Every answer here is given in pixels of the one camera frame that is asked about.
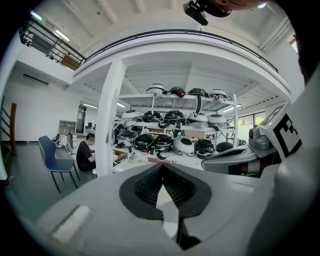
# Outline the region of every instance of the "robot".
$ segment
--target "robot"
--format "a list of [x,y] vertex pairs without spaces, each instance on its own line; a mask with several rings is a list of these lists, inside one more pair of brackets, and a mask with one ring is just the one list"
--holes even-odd
[[[311,106],[320,107],[319,78],[320,67],[294,104],[276,108],[252,129],[248,145],[205,159],[206,171],[151,163],[100,177],[52,206],[37,222],[41,232],[33,235],[57,254],[92,256],[266,255],[288,234],[303,239],[305,232],[295,227],[304,216],[314,220],[320,141],[309,143],[301,124],[308,117],[300,108],[317,113]],[[257,170],[255,161],[276,152],[281,163],[266,167],[260,178],[219,171],[238,163]],[[166,216],[156,205],[162,186],[178,209],[173,237],[164,231]]]

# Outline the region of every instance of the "floor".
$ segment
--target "floor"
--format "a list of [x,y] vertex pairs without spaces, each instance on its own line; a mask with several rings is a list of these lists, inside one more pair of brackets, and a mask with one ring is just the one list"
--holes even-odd
[[[78,145],[83,140],[83,137],[78,138]],[[61,191],[59,194],[51,173],[44,167],[37,143],[18,145],[17,154],[18,156],[11,157],[6,167],[10,185],[5,190],[17,214],[23,214],[35,223],[42,213],[75,191],[76,187],[68,173],[63,174],[64,182],[61,175],[56,173],[54,177]],[[55,156],[62,159],[70,158],[64,149],[57,149]],[[74,169],[71,172],[78,187],[95,179],[93,174],[81,172],[76,161],[75,166],[81,181],[78,180]]]

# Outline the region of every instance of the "blue chair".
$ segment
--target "blue chair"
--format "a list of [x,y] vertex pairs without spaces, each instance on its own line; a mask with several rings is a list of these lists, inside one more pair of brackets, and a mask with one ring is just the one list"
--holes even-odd
[[59,193],[60,189],[57,185],[54,173],[60,173],[61,178],[63,182],[65,182],[65,179],[62,175],[62,173],[69,173],[71,176],[71,179],[75,185],[76,188],[78,188],[75,179],[71,173],[72,167],[75,170],[76,176],[78,177],[80,181],[80,177],[78,175],[76,166],[75,166],[75,160],[73,159],[57,159],[55,157],[57,145],[48,138],[48,136],[42,136],[39,138],[39,147],[40,147],[40,152],[41,152],[41,157],[44,163],[45,168],[51,172],[51,176],[53,178],[54,184],[56,188],[58,189]]

